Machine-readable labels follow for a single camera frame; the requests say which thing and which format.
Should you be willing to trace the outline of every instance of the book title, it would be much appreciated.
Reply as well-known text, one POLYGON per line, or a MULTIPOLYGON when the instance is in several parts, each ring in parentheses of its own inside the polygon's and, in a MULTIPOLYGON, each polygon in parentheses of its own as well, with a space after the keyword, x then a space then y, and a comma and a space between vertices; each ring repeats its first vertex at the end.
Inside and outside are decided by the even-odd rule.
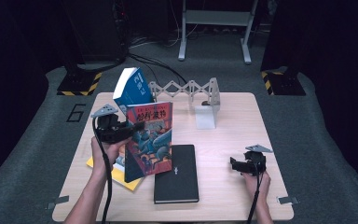
POLYGON ((167 106, 157 105, 152 107, 137 108, 137 121, 145 121, 151 119, 165 119, 167 117, 167 106))
POLYGON ((143 86, 144 80, 142 79, 141 74, 138 73, 137 76, 135 76, 135 77, 133 78, 133 81, 135 82, 136 87, 138 88, 139 92, 140 92, 142 95, 145 95, 146 90, 145 90, 145 88, 144 88, 144 86, 143 86))

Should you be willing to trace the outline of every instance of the black notebook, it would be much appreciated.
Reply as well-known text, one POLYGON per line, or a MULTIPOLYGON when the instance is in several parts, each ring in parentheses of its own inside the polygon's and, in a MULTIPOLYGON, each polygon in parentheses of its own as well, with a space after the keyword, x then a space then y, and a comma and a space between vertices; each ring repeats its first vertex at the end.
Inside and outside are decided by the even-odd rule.
POLYGON ((155 203, 196 203, 200 200, 193 145, 172 146, 172 169, 155 176, 155 203))

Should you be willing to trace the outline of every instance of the yellow and black striped tape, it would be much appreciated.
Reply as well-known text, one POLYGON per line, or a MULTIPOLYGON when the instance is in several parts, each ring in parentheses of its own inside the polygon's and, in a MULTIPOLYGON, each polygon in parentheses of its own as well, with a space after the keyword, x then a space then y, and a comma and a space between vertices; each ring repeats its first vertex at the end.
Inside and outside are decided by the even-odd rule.
POLYGON ((57 95, 67 95, 67 96, 92 95, 95 89, 97 89, 98 82, 100 81, 102 75, 103 75, 102 73, 99 73, 95 76, 91 86, 87 91, 57 91, 57 95))
POLYGON ((269 74, 274 75, 283 75, 281 72, 261 72, 261 77, 263 78, 264 84, 266 85, 266 89, 268 92, 268 95, 274 95, 274 90, 272 89, 271 83, 269 82, 269 74))

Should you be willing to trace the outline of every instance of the expandable book rack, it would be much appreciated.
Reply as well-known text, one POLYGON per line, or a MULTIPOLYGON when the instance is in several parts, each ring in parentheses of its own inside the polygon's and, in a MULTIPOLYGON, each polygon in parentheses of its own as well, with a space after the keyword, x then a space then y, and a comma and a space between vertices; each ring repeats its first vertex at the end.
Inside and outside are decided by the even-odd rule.
POLYGON ((174 97, 180 92, 186 93, 188 95, 189 109, 194 108, 196 112, 197 128, 216 128, 216 115, 217 111, 220 110, 220 91, 215 77, 211 78, 209 83, 206 83, 203 86, 197 84, 194 80, 190 80, 184 86, 171 81, 164 87, 160 87, 155 81, 152 81, 149 83, 149 88, 152 91, 155 101, 157 101, 157 97, 162 93, 171 97, 174 97), (208 98, 206 101, 202 102, 202 105, 193 106, 194 96, 197 93, 204 93, 208 98))

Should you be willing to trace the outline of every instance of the illustrated book cover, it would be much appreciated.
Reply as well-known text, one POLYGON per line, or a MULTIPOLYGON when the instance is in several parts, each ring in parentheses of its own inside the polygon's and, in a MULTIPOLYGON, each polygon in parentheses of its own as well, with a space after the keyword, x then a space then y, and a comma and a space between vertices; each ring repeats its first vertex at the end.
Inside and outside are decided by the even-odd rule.
POLYGON ((123 69, 113 93, 113 100, 123 114, 126 114, 127 105, 154 102, 153 95, 141 68, 132 67, 123 69))
POLYGON ((144 122, 126 144, 125 181, 172 169, 172 103, 128 105, 129 123, 144 122))
MULTIPOLYGON (((86 164, 91 168, 94 166, 92 157, 90 157, 87 160, 86 164)), ((121 147, 119 150, 119 153, 118 153, 118 157, 116 159, 116 163, 113 165, 112 179, 114 181, 116 181, 118 184, 124 186, 125 188, 134 191, 140 185, 140 183, 142 182, 143 179, 138 178, 138 179, 131 181, 130 183, 125 182, 124 181, 124 174, 125 174, 124 164, 125 164, 125 147, 121 147)))
POLYGON ((172 146, 172 169, 155 176, 155 203, 197 203, 200 200, 193 145, 172 146))

